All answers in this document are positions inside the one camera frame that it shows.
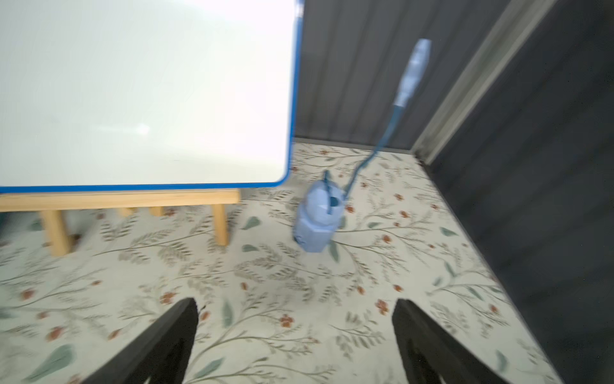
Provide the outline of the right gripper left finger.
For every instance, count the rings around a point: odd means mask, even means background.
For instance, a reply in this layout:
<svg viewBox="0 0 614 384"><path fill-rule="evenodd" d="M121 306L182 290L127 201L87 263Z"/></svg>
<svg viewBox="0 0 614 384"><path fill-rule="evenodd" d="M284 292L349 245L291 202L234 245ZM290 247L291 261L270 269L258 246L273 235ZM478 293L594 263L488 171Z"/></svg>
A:
<svg viewBox="0 0 614 384"><path fill-rule="evenodd" d="M85 383L182 383L198 326L198 307L182 299Z"/></svg>

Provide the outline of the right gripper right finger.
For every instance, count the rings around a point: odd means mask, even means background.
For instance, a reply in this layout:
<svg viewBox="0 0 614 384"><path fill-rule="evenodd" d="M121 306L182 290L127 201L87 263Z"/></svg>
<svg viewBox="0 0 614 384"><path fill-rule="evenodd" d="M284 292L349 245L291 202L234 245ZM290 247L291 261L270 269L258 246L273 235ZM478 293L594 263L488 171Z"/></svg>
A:
<svg viewBox="0 0 614 384"><path fill-rule="evenodd" d="M399 299L393 329L410 383L505 383L408 299Z"/></svg>

